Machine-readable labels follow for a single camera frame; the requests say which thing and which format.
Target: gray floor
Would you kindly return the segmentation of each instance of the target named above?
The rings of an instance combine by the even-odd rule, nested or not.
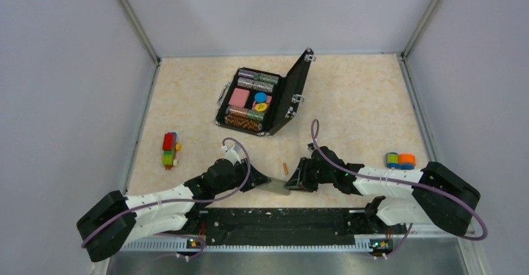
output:
[[[194,261],[166,257],[137,273],[159,253],[119,253],[108,275],[295,275],[295,274],[467,274],[457,240],[410,239],[387,261],[358,258],[353,253],[204,253]]]

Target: case lid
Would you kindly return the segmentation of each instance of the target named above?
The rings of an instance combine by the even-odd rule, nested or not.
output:
[[[311,62],[314,60],[316,60],[314,52],[308,47],[282,80],[282,87],[280,87],[281,100],[277,106],[272,126],[268,130],[271,135],[276,133],[296,115],[299,103],[303,102],[303,87],[307,80]]]

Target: open case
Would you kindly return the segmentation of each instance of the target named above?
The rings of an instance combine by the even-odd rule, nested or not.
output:
[[[257,136],[274,135],[303,103],[303,87],[314,60],[313,50],[307,48],[285,77],[239,67],[219,96],[215,124]]]

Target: metal frame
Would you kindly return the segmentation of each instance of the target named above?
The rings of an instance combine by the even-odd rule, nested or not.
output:
[[[135,143],[135,148],[133,150],[133,153],[131,154],[130,165],[127,168],[127,178],[125,180],[125,185],[124,185],[124,191],[126,191],[129,185],[129,182],[130,182],[130,177],[132,175],[132,170],[133,170],[133,166],[134,166],[136,155],[137,155],[137,148],[140,143],[140,139],[141,139],[142,132],[143,132],[143,127],[147,119],[148,107],[152,99],[154,85],[156,83],[156,79],[157,79],[158,72],[160,69],[161,58],[159,58],[159,56],[156,54],[155,49],[153,48],[149,38],[147,37],[129,1],[128,0],[117,0],[117,1],[122,7],[123,12],[125,16],[127,17],[127,19],[129,20],[129,23],[132,26],[134,32],[136,33],[138,39],[142,43],[145,50],[148,52],[153,63],[156,65],[156,69],[152,77],[152,83],[151,83],[151,86],[148,92],[147,100],[145,101],[145,107],[143,108],[142,121],[140,122],[140,125],[138,126],[138,135],[137,135],[137,139]],[[439,155],[438,155],[437,148],[435,146],[434,136],[432,135],[432,132],[430,130],[430,125],[429,125],[427,115],[425,114],[424,106],[422,105],[420,95],[417,93],[417,87],[415,86],[414,77],[410,71],[409,62],[407,58],[414,50],[415,45],[420,40],[422,33],[426,30],[429,24],[429,21],[433,18],[441,2],[442,0],[432,0],[430,2],[426,12],[424,12],[419,24],[415,28],[415,31],[413,32],[412,37],[407,43],[404,51],[400,55],[398,55],[400,69],[404,77],[406,89],[410,96],[410,101],[412,103],[412,106],[415,112],[415,117],[417,119],[419,131],[423,139],[424,148],[425,148],[425,151],[427,153],[429,160],[438,160]],[[416,228],[415,234],[411,235],[410,238],[438,238],[440,236],[443,236],[443,234],[444,232],[437,232],[434,229],[430,229],[429,231],[426,228],[423,231],[423,230],[417,230]],[[487,264],[487,260],[481,248],[481,244],[459,239],[459,246],[460,246],[460,250],[463,256],[464,263],[467,268],[467,272],[469,274],[490,274],[490,268]],[[109,263],[109,260],[105,260],[104,262],[101,262],[97,265],[93,264],[90,268],[90,274],[103,274],[104,270],[107,269],[108,263]]]

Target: table surface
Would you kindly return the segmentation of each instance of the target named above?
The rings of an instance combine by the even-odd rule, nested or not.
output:
[[[286,75],[299,56],[164,58],[155,83],[128,194],[173,188],[201,175],[223,157],[224,137],[239,140],[252,165],[265,175],[288,180],[308,157],[310,125],[320,121],[318,142],[349,163],[384,167],[387,152],[412,153],[427,163],[409,95],[396,55],[317,55],[304,87],[305,101],[277,134],[257,137],[217,127],[217,98],[239,66]],[[162,141],[177,132],[178,166],[162,166]],[[283,171],[283,162],[289,175]],[[237,193],[211,207],[363,207],[371,197],[345,195],[320,185],[314,193],[289,196],[263,190]]]

